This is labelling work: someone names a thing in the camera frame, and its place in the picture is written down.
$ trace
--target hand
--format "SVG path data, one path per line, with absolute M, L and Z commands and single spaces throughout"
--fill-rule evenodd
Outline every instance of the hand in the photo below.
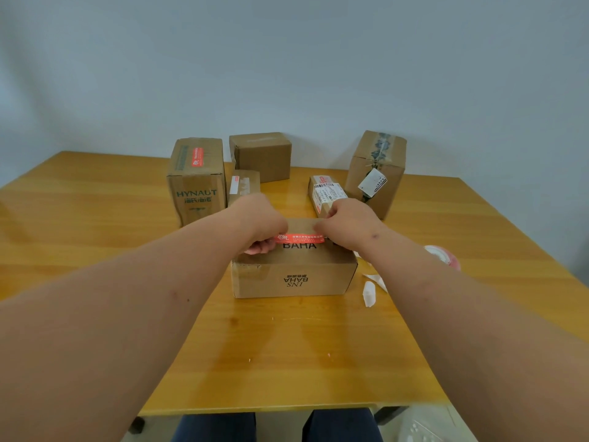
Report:
M 264 194 L 240 197 L 229 210 L 235 211 L 234 214 L 248 231 L 247 254 L 272 251 L 276 246 L 274 237 L 289 228 L 286 219 L 272 207 Z
M 315 225 L 315 231 L 338 245 L 358 252 L 371 238 L 391 232 L 366 203 L 356 199 L 334 201 L 327 218 Z

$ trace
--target table leg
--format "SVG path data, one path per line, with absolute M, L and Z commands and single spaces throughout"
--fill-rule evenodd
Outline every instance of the table leg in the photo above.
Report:
M 409 408 L 409 407 L 407 407 L 407 406 L 385 406 L 385 407 L 382 407 L 374 414 L 374 420 L 376 420 L 376 424 L 379 426 L 386 425 L 388 422 L 390 422 L 395 417 L 400 415 L 407 408 Z
M 131 423 L 131 426 L 129 427 L 129 432 L 131 434 L 141 434 L 144 426 L 145 420 L 143 419 L 143 417 L 136 417 L 135 419 L 133 419 L 133 423 Z

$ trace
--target white label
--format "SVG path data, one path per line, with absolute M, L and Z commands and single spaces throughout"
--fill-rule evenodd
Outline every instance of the white label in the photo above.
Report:
M 378 170 L 372 169 L 366 178 L 358 185 L 360 190 L 364 192 L 370 198 L 374 197 L 374 194 L 385 185 L 387 177 L 381 174 Z
M 241 179 L 241 189 L 239 190 L 240 196 L 246 196 L 250 193 L 250 179 L 249 178 L 242 178 Z
M 313 185 L 313 202 L 317 212 L 321 212 L 321 205 L 328 203 L 329 206 L 338 199 L 347 199 L 348 196 L 343 191 L 339 183 L 322 183 Z
M 229 188 L 229 194 L 230 195 L 237 194 L 238 190 L 239 190 L 239 176 L 235 175 L 235 176 L 231 177 L 231 187 Z

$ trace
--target forearm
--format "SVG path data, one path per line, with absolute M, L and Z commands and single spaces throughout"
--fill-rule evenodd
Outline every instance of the forearm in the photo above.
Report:
M 581 434 L 580 413 L 589 405 L 585 342 L 392 231 L 369 238 L 361 255 L 383 277 L 440 385 L 481 442 Z
M 228 211 L 0 303 L 3 437 L 122 437 L 247 246 Z

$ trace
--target red sticker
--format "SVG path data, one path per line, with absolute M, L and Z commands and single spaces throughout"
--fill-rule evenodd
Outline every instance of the red sticker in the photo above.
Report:
M 202 147 L 195 147 L 192 152 L 192 165 L 194 167 L 201 167 L 204 160 L 204 150 Z
M 321 234 L 279 234 L 274 238 L 278 243 L 323 243 Z

